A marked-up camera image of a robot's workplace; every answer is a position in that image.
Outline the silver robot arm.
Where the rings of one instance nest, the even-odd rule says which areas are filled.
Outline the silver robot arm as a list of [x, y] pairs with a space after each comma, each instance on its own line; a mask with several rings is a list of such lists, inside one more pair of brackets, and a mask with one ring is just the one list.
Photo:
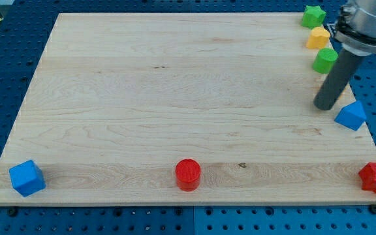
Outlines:
[[348, 0], [335, 29], [334, 38], [359, 56], [376, 54], [376, 0]]

